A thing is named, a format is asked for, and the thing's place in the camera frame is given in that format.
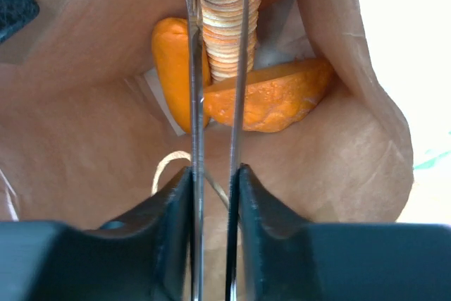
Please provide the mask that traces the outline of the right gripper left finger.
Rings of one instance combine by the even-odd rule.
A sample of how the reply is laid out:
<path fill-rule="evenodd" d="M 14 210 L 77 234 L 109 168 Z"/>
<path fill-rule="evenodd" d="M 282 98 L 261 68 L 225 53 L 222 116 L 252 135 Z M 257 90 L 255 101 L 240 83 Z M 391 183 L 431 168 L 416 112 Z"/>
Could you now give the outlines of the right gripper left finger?
<path fill-rule="evenodd" d="M 56 221 L 1 224 L 2 300 L 181 300 L 192 172 L 95 230 Z"/>

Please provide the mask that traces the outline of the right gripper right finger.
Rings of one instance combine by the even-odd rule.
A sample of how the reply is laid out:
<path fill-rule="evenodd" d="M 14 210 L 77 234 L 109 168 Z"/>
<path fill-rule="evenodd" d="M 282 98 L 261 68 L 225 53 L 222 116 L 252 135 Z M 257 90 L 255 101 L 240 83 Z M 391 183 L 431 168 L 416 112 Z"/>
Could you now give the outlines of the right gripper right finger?
<path fill-rule="evenodd" d="M 314 223 L 253 170 L 238 182 L 248 300 L 449 300 L 450 227 Z"/>

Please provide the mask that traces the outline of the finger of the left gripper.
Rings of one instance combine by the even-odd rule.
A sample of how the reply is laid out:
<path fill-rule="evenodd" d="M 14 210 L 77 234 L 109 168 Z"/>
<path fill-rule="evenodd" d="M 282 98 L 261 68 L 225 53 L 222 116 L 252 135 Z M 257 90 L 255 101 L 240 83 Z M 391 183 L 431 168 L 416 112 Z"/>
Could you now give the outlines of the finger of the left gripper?
<path fill-rule="evenodd" d="M 0 0 L 0 6 L 0 42 L 2 44 L 39 14 L 39 4 L 36 0 Z"/>

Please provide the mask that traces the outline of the metal kitchen tongs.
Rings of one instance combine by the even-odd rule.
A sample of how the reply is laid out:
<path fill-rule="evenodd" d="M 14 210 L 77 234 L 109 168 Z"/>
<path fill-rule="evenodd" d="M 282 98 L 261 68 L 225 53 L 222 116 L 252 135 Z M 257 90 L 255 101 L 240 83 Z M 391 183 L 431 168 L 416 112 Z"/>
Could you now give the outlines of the metal kitchen tongs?
<path fill-rule="evenodd" d="M 191 235 L 191 299 L 204 296 L 204 109 L 203 109 L 203 39 L 200 0 L 185 0 L 190 74 L 190 123 L 192 139 L 192 235 Z M 237 299 L 237 230 L 239 225 L 240 145 L 245 107 L 247 79 L 247 44 L 249 36 L 249 0 L 242 2 L 240 50 L 238 54 L 235 110 L 230 145 L 230 185 L 228 232 L 225 268 L 225 299 Z"/>

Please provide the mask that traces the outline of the brown paper bag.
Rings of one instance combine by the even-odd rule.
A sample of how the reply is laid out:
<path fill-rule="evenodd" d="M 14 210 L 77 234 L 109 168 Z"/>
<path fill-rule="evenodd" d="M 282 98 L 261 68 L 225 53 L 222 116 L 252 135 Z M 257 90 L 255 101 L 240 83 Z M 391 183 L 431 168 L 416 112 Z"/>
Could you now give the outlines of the brown paper bag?
<path fill-rule="evenodd" d="M 54 4 L 56 0 L 46 0 Z M 268 8 L 278 0 L 263 0 Z M 1 48 L 29 37 L 21 64 L 1 64 L 1 218 L 94 228 L 148 196 L 154 169 L 190 141 L 169 126 L 144 72 L 156 22 L 183 0 L 64 0 Z M 294 0 L 283 49 L 306 35 L 338 81 L 301 122 L 245 135 L 243 156 L 262 183 L 316 221 L 394 221 L 414 181 L 409 127 L 379 85 L 359 0 Z"/>

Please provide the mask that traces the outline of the fake ridged spiral bread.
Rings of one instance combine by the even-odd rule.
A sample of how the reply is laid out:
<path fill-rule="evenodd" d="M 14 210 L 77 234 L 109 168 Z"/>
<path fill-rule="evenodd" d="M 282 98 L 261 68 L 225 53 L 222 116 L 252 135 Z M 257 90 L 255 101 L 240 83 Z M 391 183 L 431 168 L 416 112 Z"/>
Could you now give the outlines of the fake ridged spiral bread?
<path fill-rule="evenodd" d="M 261 0 L 248 1 L 247 70 L 253 69 Z M 200 0 L 203 40 L 214 81 L 237 75 L 242 34 L 243 0 Z"/>

